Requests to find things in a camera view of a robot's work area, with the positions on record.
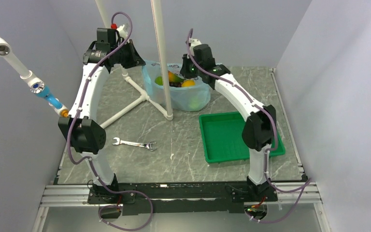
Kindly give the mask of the dark fake grapes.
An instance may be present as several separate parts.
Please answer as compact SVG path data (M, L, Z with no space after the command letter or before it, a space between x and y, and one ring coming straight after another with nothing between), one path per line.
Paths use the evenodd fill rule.
M182 87L182 82L170 82L171 87Z

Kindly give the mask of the light blue plastic bag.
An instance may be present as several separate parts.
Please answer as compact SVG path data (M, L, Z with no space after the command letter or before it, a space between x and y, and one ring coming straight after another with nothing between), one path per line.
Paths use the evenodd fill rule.
M156 61L145 61L142 66L143 86L150 99L160 105L165 105L163 86L155 83L155 78L161 76L160 63ZM211 99L210 87L201 79L193 79L195 85L192 87L169 87L173 109L181 111L199 111L203 109Z

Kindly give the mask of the green fake apple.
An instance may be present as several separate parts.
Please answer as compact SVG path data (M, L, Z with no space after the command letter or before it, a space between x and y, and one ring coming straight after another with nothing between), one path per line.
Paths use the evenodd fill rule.
M155 83L159 86L163 86L163 78L162 76L158 76L155 78Z

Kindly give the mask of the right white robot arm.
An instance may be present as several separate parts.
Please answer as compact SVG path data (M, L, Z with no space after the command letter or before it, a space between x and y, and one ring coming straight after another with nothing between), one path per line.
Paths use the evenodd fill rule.
M249 94L226 66L216 64L209 45L187 42L186 46L180 74L186 79L201 78L224 96L245 121L242 139L250 155L247 195L251 200L258 201L270 187L266 177L269 152L278 147L276 110Z

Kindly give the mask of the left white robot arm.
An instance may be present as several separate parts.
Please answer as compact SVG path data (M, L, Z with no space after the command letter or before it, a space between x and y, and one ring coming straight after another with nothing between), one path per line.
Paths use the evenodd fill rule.
M145 65L137 53L131 33L124 26L98 28L97 38L83 55L83 76L75 102L66 117L60 117L58 126L67 144L70 161L77 165L86 162L93 175L93 191L107 203L119 198L115 173L101 150L106 132L96 120L102 88L114 65L125 69Z

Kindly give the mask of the fake mango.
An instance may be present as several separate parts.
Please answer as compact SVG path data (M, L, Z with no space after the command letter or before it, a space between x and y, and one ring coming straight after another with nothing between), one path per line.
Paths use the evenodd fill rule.
M170 83L181 83L184 82L184 79L179 77L178 75L168 71L168 78Z

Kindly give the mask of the white PVC pipe stand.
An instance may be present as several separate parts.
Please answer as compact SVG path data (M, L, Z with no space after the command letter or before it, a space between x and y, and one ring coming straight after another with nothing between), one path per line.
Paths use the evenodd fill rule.
M155 101L150 99L150 96L147 94L146 90L140 87L128 74L127 70L122 68L122 77L124 80L130 84L134 89L136 89L140 93L140 97L130 103L128 106L123 108L121 111L113 115L111 118L106 120L101 124L103 128L107 128L112 123L117 121L121 118L124 114L128 113L134 107L138 106L142 102L149 102L151 103L162 115L168 120L173 120L173 108L171 103L171 94L169 89L169 78L168 78L168 65L167 65L167 58L166 58L166 43L165 43L165 33L164 33L164 24L163 24L163 16L162 16L162 9L161 9L161 1L159 0L151 0L151 9L152 9L152 16L157 40L157 49L160 61L160 70L162 72L162 79L163 79L163 93L165 97L165 107L161 106L160 104L156 103Z

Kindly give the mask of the green plastic tray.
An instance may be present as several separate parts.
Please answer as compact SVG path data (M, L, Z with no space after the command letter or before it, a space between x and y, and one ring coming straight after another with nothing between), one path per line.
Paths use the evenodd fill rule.
M201 138L207 163L250 159L245 135L265 135L274 147L274 131L269 118L259 112L258 122L246 122L239 112L205 114L199 116Z

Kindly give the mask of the silver combination wrench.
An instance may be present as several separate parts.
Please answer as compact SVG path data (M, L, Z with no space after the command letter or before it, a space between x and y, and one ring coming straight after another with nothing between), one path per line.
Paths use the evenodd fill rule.
M112 145L115 145L115 146L117 146L117 145L129 145L129 146L135 146L135 147L142 147L142 148L145 148L149 151L157 150L157 148L153 147L153 145L155 145L156 142L149 142L149 143L130 142L130 141L121 140L118 137L115 137L113 139L114 139L114 142L112 143Z

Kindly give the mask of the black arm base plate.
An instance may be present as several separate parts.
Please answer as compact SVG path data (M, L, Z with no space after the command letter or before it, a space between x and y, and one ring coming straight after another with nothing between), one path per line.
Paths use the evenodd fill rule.
M242 213L251 205L275 203L277 193L269 187L260 194L248 191L247 181L119 183L113 194L103 187L89 187L89 205L119 205L124 216L153 213Z

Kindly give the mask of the aluminium rail frame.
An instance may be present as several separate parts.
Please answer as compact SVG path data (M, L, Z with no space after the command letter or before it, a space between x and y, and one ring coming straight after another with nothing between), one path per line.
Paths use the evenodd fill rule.
M44 228L51 207L104 208L105 215L190 213L251 210L260 218L271 206L282 209L285 204L302 203L314 207L320 229L331 230L316 183L278 181L274 187L254 187L244 181L184 183L120 183L119 193L100 190L91 184L48 185L41 199L33 231Z

